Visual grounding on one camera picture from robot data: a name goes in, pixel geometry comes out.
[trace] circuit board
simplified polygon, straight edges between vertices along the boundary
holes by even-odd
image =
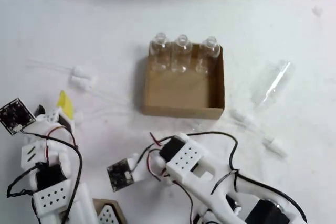
[[[0,108],[0,122],[11,135],[34,123],[35,117],[19,98]]]
[[[123,159],[107,168],[113,191],[132,185],[134,179],[127,159]]]

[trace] white table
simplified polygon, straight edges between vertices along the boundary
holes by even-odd
[[[32,110],[40,103],[52,108],[66,90],[86,118],[76,132],[82,181],[94,198],[116,199],[130,224],[187,223],[190,203],[179,188],[155,180],[113,193],[106,167],[142,151],[149,131],[161,137],[198,130],[236,135],[236,167],[290,195],[309,223],[334,223],[336,0],[0,0],[0,7],[0,104],[20,97]],[[143,58],[158,31],[171,39],[185,33],[194,42],[217,37],[225,54],[226,111],[249,107],[250,82],[265,63],[292,61],[294,77],[258,116],[287,145],[289,157],[266,152],[227,112],[217,122],[141,115]],[[49,67],[32,67],[28,59]],[[100,95],[69,87],[69,75],[51,63],[93,66]],[[0,139],[1,222],[37,223],[29,197],[5,198],[22,173],[22,136],[10,137],[1,127]],[[219,137],[199,139],[217,154],[232,146]]]

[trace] black wire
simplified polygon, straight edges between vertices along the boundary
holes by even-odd
[[[54,138],[54,137],[51,137],[51,136],[44,136],[44,135],[40,135],[40,134],[36,134],[36,133],[29,133],[29,132],[25,132],[25,131],[21,131],[21,132],[23,134],[33,135],[33,136],[36,136],[36,137],[40,137],[42,139],[53,140],[55,142],[64,144],[64,145],[68,146],[69,148],[73,149],[77,153],[77,155],[78,155],[78,158],[79,158],[78,174],[77,174],[75,186],[73,187],[74,189],[73,189],[70,201],[69,201],[68,208],[67,208],[67,210],[65,212],[65,215],[63,216],[63,220],[62,220],[62,223],[61,223],[61,224],[65,224],[66,221],[67,221],[67,219],[68,219],[68,216],[69,216],[69,213],[70,213],[70,210],[71,210],[71,206],[74,203],[75,195],[76,195],[76,192],[77,192],[77,189],[78,189],[78,186],[79,186],[79,180],[80,180],[80,176],[81,176],[82,168],[83,168],[83,159],[82,159],[82,155],[80,154],[80,152],[78,150],[78,146],[73,146],[73,145],[71,145],[71,144],[69,144],[69,143],[67,143],[67,142],[65,142],[63,140],[60,140],[58,138]]]
[[[172,137],[173,137],[173,136],[167,136],[167,137],[164,137],[164,138],[158,140],[158,142],[166,141],[166,140],[168,140],[168,139],[171,139]],[[135,169],[137,168],[138,164],[139,164],[140,161],[142,160],[142,158],[143,158],[143,156],[145,155],[145,153],[146,153],[146,152],[147,152],[147,151],[148,151],[154,144],[155,144],[155,143],[148,145],[148,146],[143,150],[143,152],[141,153],[141,155],[139,156],[139,158],[138,158],[138,160],[137,160],[137,162],[136,162],[136,164],[135,164],[135,167],[133,168],[133,170],[132,170],[131,172],[135,171]]]
[[[37,220],[38,220],[38,224],[41,224],[41,220],[40,220],[40,218],[37,216],[37,211],[36,211],[36,207],[35,207],[35,204],[34,204],[34,198],[31,198],[31,203],[32,203],[32,209],[33,209],[33,211],[34,211],[34,214],[35,214],[35,216],[36,216],[36,218],[37,218]]]
[[[43,167],[42,162],[36,163],[32,168],[28,169],[27,171],[23,172],[21,175],[19,175],[9,186],[7,189],[7,198],[10,197],[18,197],[22,195],[33,195],[34,191],[32,190],[26,190],[22,189],[19,193],[11,193],[13,186],[15,186],[16,183],[18,183],[21,179],[23,179],[26,175],[28,175],[31,171]]]
[[[238,172],[238,170],[232,170],[231,172],[229,172],[229,173],[227,173],[227,174],[225,174],[222,178],[220,178],[217,182],[216,182],[216,184],[215,184],[215,186],[214,186],[214,188],[212,189],[212,191],[211,191],[211,193],[210,193],[210,195],[212,195],[212,194],[214,194],[214,192],[215,192],[215,190],[217,189],[217,187],[228,177],[228,176],[230,176],[231,174],[233,174],[233,173],[237,173]]]
[[[174,184],[177,184],[182,190],[184,190],[184,192],[188,195],[188,198],[190,200],[190,203],[191,203],[191,207],[190,207],[190,215],[189,215],[189,222],[190,224],[193,224],[193,208],[194,208],[194,202],[193,202],[193,199],[191,198],[190,194],[188,193],[188,191],[186,189],[184,189],[183,186],[181,186],[177,181],[173,181]]]
[[[220,134],[220,135],[225,135],[225,136],[228,136],[230,137],[232,140],[235,141],[235,145],[230,153],[230,157],[229,157],[229,166],[230,166],[230,169],[231,170],[236,170],[234,169],[233,167],[233,156],[237,150],[237,147],[238,147],[238,140],[232,136],[231,134],[228,134],[228,133],[225,133],[225,132],[220,132],[220,131],[208,131],[208,132],[199,132],[199,133],[191,133],[191,134],[187,134],[188,136],[197,136],[197,135],[205,135],[205,134]],[[299,204],[297,204],[291,197],[289,197],[287,194],[279,191],[278,189],[275,189],[271,186],[268,186],[268,185],[265,185],[261,182],[258,182],[258,181],[255,181],[253,179],[250,179],[248,177],[245,177],[244,175],[241,175],[239,173],[239,171],[236,172],[236,177],[235,177],[235,182],[234,182],[234,186],[235,186],[235,191],[237,191],[237,177],[238,178],[241,178],[249,183],[252,183],[252,184],[255,184],[257,186],[260,186],[262,188],[265,188],[267,190],[270,190],[272,191],[273,193],[277,194],[277,195],[280,195],[281,197],[285,198],[287,201],[289,201],[298,211],[299,213],[301,214],[303,220],[305,221],[305,223],[307,223],[307,217],[305,215],[305,213],[303,212],[302,208],[299,206]]]

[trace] open cardboard tray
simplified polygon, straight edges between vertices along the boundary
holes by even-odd
[[[209,76],[196,72],[199,44],[193,44],[191,64],[184,73],[151,70],[148,57],[144,90],[145,115],[219,119],[225,107],[223,49]]]

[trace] clear glass bottle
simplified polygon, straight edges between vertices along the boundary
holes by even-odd
[[[201,74],[210,74],[216,67],[220,53],[220,46],[215,37],[210,36],[200,44],[197,56],[196,71]]]
[[[193,44],[184,34],[178,36],[172,45],[172,71],[185,72],[190,65]]]
[[[164,71],[169,68],[171,43],[165,33],[158,33],[150,42],[151,68],[154,71]]]

